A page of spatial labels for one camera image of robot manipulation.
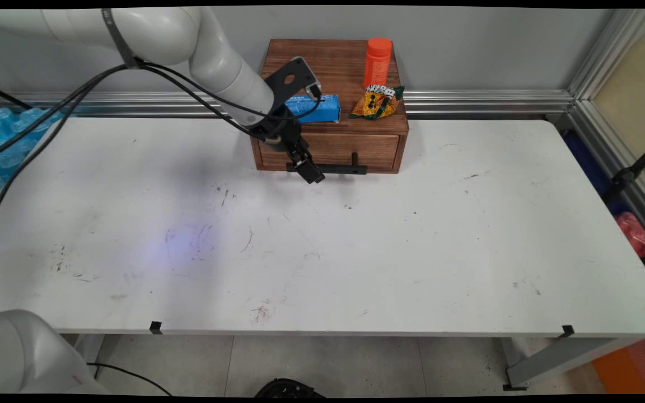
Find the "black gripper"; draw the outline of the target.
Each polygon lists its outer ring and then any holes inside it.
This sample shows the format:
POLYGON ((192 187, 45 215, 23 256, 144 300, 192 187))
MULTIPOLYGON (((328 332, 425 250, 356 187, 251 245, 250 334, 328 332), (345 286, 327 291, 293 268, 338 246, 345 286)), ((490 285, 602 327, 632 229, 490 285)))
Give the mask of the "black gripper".
POLYGON ((264 138, 263 145, 272 151, 288 152, 292 171, 297 172, 308 184, 320 183, 325 179, 302 137, 299 120, 263 118, 261 122, 251 126, 249 132, 258 138, 264 138))

